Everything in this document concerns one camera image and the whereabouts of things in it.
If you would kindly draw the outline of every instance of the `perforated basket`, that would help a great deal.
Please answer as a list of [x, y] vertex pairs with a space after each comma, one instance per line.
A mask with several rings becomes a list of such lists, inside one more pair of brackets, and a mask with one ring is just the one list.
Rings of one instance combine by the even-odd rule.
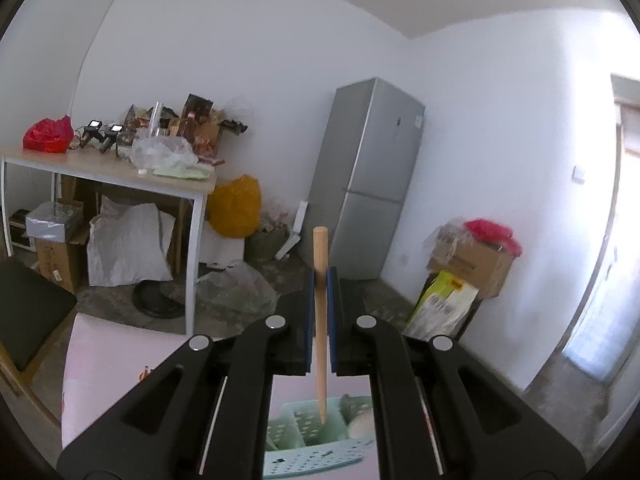
[[263, 478], [302, 476], [359, 462], [375, 435], [348, 438], [347, 425], [371, 406], [371, 397], [327, 399], [326, 423], [321, 424], [315, 400], [283, 404], [280, 417], [268, 424]]

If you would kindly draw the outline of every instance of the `orange bag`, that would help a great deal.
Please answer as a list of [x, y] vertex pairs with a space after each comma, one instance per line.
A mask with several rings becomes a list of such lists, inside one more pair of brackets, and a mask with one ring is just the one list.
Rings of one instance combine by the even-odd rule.
[[209, 223], [227, 238], [247, 238], [260, 225], [260, 183], [247, 174], [216, 186], [207, 198]]

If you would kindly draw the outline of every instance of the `wooden tabletop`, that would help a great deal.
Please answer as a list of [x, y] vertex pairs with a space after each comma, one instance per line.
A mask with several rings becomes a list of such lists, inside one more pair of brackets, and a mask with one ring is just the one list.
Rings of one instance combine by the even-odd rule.
[[93, 146], [68, 150], [66, 153], [34, 152], [20, 147], [0, 148], [0, 156], [10, 164], [182, 198], [202, 197], [216, 187], [216, 173], [213, 169], [207, 180], [156, 176], [151, 171], [140, 175], [138, 168], [131, 162], [117, 158], [115, 150], [102, 154]]

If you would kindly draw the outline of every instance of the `chair seat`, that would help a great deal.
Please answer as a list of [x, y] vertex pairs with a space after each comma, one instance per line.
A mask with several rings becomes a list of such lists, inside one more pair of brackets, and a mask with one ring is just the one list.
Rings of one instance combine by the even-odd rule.
[[184, 335], [77, 314], [62, 386], [62, 446], [67, 446], [180, 347]]
[[23, 372], [77, 300], [15, 257], [0, 262], [0, 297], [0, 342]]

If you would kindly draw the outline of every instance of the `refrigerator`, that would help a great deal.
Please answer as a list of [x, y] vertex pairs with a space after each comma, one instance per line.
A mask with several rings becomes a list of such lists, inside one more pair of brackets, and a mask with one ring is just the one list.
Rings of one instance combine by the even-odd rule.
[[313, 263], [313, 228], [329, 231], [329, 265], [377, 278], [409, 187], [424, 105], [376, 77], [338, 88], [308, 197], [300, 255]]

